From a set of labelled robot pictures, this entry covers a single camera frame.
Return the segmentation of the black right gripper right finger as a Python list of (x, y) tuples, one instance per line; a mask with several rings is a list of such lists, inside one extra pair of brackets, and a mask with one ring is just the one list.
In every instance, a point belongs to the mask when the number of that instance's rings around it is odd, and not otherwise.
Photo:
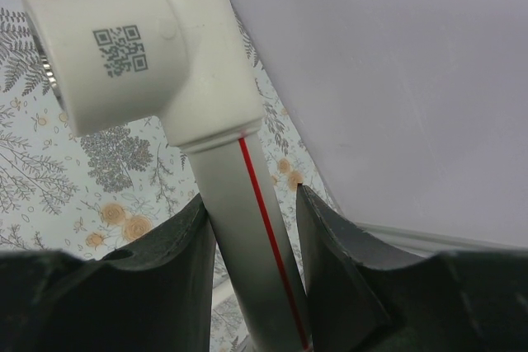
[(300, 185), (296, 221), (317, 351), (524, 351), (527, 253), (421, 257)]

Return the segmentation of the white pipe frame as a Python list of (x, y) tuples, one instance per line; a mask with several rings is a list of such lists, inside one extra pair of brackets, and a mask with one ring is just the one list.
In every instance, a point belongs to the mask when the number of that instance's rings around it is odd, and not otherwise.
[(156, 116), (191, 164), (256, 351), (317, 351), (229, 0), (22, 0), (78, 136)]

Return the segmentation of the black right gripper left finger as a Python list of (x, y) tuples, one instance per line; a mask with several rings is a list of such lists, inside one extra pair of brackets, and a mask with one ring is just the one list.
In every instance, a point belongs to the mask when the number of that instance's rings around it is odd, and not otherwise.
[(4, 351), (207, 351), (215, 240), (202, 199), (99, 260), (1, 255)]

